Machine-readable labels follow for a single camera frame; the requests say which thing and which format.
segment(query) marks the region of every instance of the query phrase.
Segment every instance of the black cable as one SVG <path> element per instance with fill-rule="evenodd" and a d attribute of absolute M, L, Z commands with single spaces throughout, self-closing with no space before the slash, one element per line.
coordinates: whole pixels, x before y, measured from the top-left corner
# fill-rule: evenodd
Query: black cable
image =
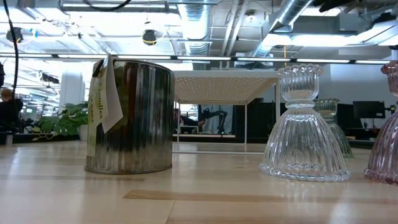
<path fill-rule="evenodd" d="M 361 13 L 358 13 L 358 16 L 360 16 L 365 22 L 372 23 L 372 21 L 366 20 L 365 17 L 363 17 Z"/>
<path fill-rule="evenodd" d="M 14 51 L 15 51 L 15 72 L 14 72 L 14 83 L 12 84 L 12 100 L 15 100 L 15 89 L 17 88 L 18 66 L 19 66 L 18 45 L 17 45 L 17 37 L 14 32 L 14 26 L 12 25 L 12 21 L 10 18 L 10 12 L 8 11 L 7 0 L 3 0 L 3 3 L 4 3 L 4 10 L 6 11 L 8 17 L 8 24 L 10 25 L 12 43 L 14 44 Z"/>
<path fill-rule="evenodd" d="M 83 0 L 83 2 L 95 10 L 98 10 L 101 12 L 112 12 L 112 11 L 116 11 L 118 9 L 123 8 L 124 6 L 127 6 L 131 2 L 131 0 L 126 0 L 124 3 L 122 3 L 118 6 L 115 6 L 115 7 L 96 7 L 96 6 L 93 6 L 93 4 L 89 0 Z"/>

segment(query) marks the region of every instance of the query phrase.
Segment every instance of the computer monitor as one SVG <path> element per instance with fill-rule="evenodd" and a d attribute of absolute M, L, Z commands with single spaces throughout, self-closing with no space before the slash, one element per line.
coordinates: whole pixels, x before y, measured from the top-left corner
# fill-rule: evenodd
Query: computer monitor
<path fill-rule="evenodd" d="M 355 118 L 386 118 L 384 101 L 354 101 Z"/>

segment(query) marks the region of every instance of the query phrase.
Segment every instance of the ribbed glass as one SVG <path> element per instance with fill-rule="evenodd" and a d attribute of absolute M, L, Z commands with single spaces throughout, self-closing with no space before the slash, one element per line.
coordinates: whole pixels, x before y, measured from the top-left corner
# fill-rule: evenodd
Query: ribbed glass
<path fill-rule="evenodd" d="M 269 137 L 260 170 L 294 180 L 343 181 L 350 177 L 339 144 L 319 113 L 312 108 L 322 67 L 294 65 L 278 71 L 287 111 Z"/>
<path fill-rule="evenodd" d="M 398 96 L 398 61 L 384 65 L 381 72 L 388 77 L 390 92 Z M 366 177 L 398 185 L 398 112 L 381 127 L 369 158 Z"/>
<path fill-rule="evenodd" d="M 344 158 L 353 158 L 353 152 L 349 146 L 348 140 L 344 131 L 335 123 L 334 116 L 337 114 L 337 99 L 316 99 L 315 111 L 318 112 L 323 119 L 328 123 L 331 131 L 335 135 L 335 138 L 340 145 L 341 153 Z"/>

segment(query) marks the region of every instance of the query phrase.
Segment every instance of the desk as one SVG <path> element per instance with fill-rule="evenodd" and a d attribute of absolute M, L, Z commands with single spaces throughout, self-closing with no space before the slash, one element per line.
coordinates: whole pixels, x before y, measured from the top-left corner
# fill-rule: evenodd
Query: desk
<path fill-rule="evenodd" d="M 0 146 L 1 223 L 398 223 L 398 186 L 363 177 L 370 150 L 353 149 L 347 182 L 318 183 L 262 176 L 264 144 L 175 143 L 173 169 L 140 175 L 85 172 L 86 148 Z"/>
<path fill-rule="evenodd" d="M 196 128 L 196 134 L 199 134 L 199 126 L 192 126 L 192 125 L 180 125 L 178 133 L 181 133 L 181 128 Z"/>
<path fill-rule="evenodd" d="M 355 137 L 355 140 L 369 140 L 370 138 L 376 138 L 379 131 L 380 129 L 349 128 L 346 131 L 346 135 Z"/>

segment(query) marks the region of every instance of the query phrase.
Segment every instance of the fluorescent light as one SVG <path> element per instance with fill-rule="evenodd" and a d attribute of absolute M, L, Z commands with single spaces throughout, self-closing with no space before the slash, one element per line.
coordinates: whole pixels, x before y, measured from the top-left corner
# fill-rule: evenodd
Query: fluorescent light
<path fill-rule="evenodd" d="M 19 57 L 31 57 L 31 58 L 41 58 L 41 57 L 52 57 L 50 54 L 18 54 Z M 14 53 L 2 53 L 0 57 L 15 57 Z"/>
<path fill-rule="evenodd" d="M 178 56 L 179 60 L 231 60 L 231 57 Z"/>
<path fill-rule="evenodd" d="M 163 5 L 147 5 L 148 1 L 142 2 L 142 4 L 127 4 L 124 7 L 150 7 L 150 8 L 164 8 Z M 116 7 L 119 4 L 93 4 L 94 7 Z M 87 4 L 64 4 L 63 7 L 89 7 Z M 170 9 L 176 9 L 176 6 L 169 6 Z"/>
<path fill-rule="evenodd" d="M 313 63 L 348 63 L 349 60 L 334 59 L 297 59 L 297 62 L 313 62 Z"/>
<path fill-rule="evenodd" d="M 78 54 L 78 55 L 58 55 L 60 58 L 105 58 L 107 55 L 85 55 L 85 54 Z"/>
<path fill-rule="evenodd" d="M 289 62 L 290 58 L 238 58 L 245 62 Z"/>
<path fill-rule="evenodd" d="M 351 44 L 349 37 L 341 35 L 296 35 L 291 45 L 305 47 L 343 47 Z"/>
<path fill-rule="evenodd" d="M 388 60 L 357 60 L 355 63 L 370 64 L 370 65 L 384 65 L 389 63 Z"/>
<path fill-rule="evenodd" d="M 121 59 L 153 59 L 153 60 L 168 60 L 170 56 L 156 56 L 156 55 L 118 55 Z"/>
<path fill-rule="evenodd" d="M 291 45 L 292 39 L 287 35 L 280 34 L 268 34 L 266 38 L 262 41 L 263 46 L 276 46 L 276 45 Z"/>

